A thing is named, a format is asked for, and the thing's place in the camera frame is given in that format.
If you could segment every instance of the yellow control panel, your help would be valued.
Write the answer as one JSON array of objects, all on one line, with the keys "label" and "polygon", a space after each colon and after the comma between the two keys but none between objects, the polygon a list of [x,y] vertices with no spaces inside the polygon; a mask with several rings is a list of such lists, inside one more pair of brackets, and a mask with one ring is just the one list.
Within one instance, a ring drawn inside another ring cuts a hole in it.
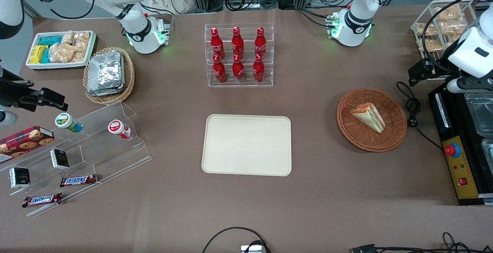
[{"label": "yellow control panel", "polygon": [[459,136],[442,142],[458,199],[478,198],[478,190]]}]

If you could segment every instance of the snickers bar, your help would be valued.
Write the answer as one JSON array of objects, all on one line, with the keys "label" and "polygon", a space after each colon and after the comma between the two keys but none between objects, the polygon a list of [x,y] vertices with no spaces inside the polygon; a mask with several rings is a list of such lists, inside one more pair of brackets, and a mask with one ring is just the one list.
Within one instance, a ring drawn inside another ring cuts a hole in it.
[{"label": "snickers bar", "polygon": [[58,193],[56,195],[50,195],[50,196],[42,196],[42,197],[26,197],[24,201],[22,202],[22,207],[27,208],[27,207],[33,207],[33,206],[38,206],[41,204],[50,204],[50,203],[57,203],[60,204],[62,202],[62,193]]},{"label": "snickers bar", "polygon": [[62,188],[66,185],[92,184],[96,182],[97,179],[95,174],[91,174],[88,176],[72,177],[72,178],[62,178],[62,183],[60,183],[60,187]]}]

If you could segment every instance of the round wicker basket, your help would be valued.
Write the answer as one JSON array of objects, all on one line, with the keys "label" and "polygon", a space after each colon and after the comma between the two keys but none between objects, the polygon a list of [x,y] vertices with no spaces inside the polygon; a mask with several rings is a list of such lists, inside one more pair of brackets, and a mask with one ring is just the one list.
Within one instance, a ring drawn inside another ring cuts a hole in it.
[{"label": "round wicker basket", "polygon": [[[385,122],[380,134],[350,114],[360,104],[371,102]],[[407,121],[399,104],[387,93],[375,88],[358,88],[342,98],[337,107],[337,123],[352,144],[370,152],[385,152],[396,148],[407,131]]]},{"label": "round wicker basket", "polygon": [[[132,92],[132,89],[134,88],[134,83],[135,83],[135,69],[134,69],[134,64],[132,63],[132,60],[130,59],[130,56],[128,55],[125,50],[121,48],[115,48],[115,47],[110,47],[110,48],[104,48],[100,51],[97,51],[94,53],[94,55],[101,55],[108,53],[109,51],[118,51],[123,55],[123,65],[125,69],[125,84],[127,87],[122,93],[118,94],[110,94],[110,95],[105,95],[105,96],[92,96],[86,91],[86,97],[88,97],[92,102],[98,103],[98,104],[113,104],[116,101],[123,101],[127,99],[127,97],[130,95]],[[84,85],[84,88],[87,90],[87,74],[89,70],[89,63],[86,64],[86,67],[84,68],[84,77],[82,78],[82,84]]]}]

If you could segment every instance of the red cookie box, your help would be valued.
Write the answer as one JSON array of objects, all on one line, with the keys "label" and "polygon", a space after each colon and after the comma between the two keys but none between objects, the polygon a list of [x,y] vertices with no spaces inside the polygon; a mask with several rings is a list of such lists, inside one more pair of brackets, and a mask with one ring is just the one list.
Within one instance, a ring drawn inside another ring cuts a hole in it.
[{"label": "red cookie box", "polygon": [[0,163],[17,158],[54,140],[53,132],[39,126],[32,126],[17,134],[4,137],[0,139]]}]

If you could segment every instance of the red bottle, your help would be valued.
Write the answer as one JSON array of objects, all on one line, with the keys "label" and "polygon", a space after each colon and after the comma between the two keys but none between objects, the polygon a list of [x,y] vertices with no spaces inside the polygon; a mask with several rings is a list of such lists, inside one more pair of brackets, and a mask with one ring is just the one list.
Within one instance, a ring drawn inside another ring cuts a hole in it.
[{"label": "red bottle", "polygon": [[228,80],[228,77],[226,76],[224,64],[222,64],[220,57],[218,55],[214,55],[213,60],[214,60],[213,69],[214,69],[214,75],[216,76],[216,79],[220,83],[226,82]]},{"label": "red bottle", "polygon": [[255,62],[253,63],[253,78],[255,83],[261,83],[264,81],[264,62],[262,62],[262,56],[260,54],[255,55]]},{"label": "red bottle", "polygon": [[243,37],[240,35],[240,28],[233,28],[233,38],[231,39],[231,44],[233,45],[233,55],[238,55],[240,60],[243,60],[243,50],[245,46],[243,45]]},{"label": "red bottle", "polygon": [[217,33],[216,28],[211,28],[211,47],[213,48],[213,52],[215,55],[218,55],[221,60],[224,60],[226,54],[224,53],[224,46],[222,45],[222,40]]},{"label": "red bottle", "polygon": [[257,38],[255,39],[255,55],[260,54],[260,56],[265,56],[265,46],[267,41],[264,37],[264,28],[260,27],[257,29]]},{"label": "red bottle", "polygon": [[235,81],[236,83],[243,83],[245,81],[245,72],[240,56],[234,55],[233,61],[233,75],[235,76]]}]

